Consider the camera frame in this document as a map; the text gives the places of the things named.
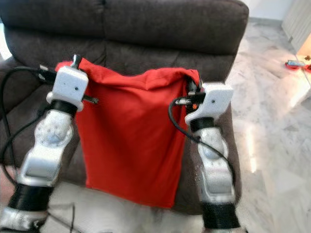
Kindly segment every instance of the red bag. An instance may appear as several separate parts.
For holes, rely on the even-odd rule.
[[[98,104],[84,102],[76,117],[87,187],[144,205],[172,207],[184,136],[170,122],[168,106],[187,94],[186,77],[198,84],[198,71],[160,68],[123,76],[86,59],[79,68],[88,74],[86,94],[99,99]],[[175,119],[184,129],[185,115],[185,107],[175,107]]]

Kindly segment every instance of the sofa backrest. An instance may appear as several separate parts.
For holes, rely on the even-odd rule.
[[[26,65],[80,53],[127,75],[178,66],[224,81],[248,8],[237,0],[0,0],[0,16],[11,53]]]

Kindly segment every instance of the marble floor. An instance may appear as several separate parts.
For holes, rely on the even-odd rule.
[[[249,233],[311,232],[310,84],[301,70],[284,68],[293,54],[281,28],[249,23],[227,80],[235,89],[233,124],[242,170],[237,211]],[[2,181],[4,187],[11,190]],[[8,196],[2,194],[2,200]],[[51,207],[71,202],[75,224],[86,233],[199,233],[203,226],[201,216],[154,211],[62,183]],[[53,212],[71,218],[69,207]],[[42,232],[67,229],[50,219]]]

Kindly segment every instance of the brown sofa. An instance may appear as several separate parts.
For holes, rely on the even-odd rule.
[[[0,81],[13,67],[55,67],[78,53],[124,75],[185,67],[197,69],[204,82],[224,82],[247,24],[248,8],[238,0],[0,0],[0,16],[13,55],[0,63]],[[8,82],[5,108],[13,132],[35,117],[50,89],[28,73],[16,74]],[[218,125],[229,145],[239,199],[240,167],[230,108]],[[33,144],[33,131],[34,126],[15,140],[18,165]],[[0,138],[2,146],[3,124]],[[173,209],[202,212],[195,186],[199,162],[196,145],[187,142]],[[62,178],[85,182],[77,131],[64,154]]]

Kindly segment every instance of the red cloth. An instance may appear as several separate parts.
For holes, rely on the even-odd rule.
[[[67,66],[71,62],[58,64]],[[186,77],[197,84],[197,70],[160,68],[123,76],[83,59],[86,94],[76,116],[86,164],[87,187],[140,204],[170,208],[181,172],[184,136],[170,122],[168,106],[185,96]],[[174,115],[185,129],[185,107]]]

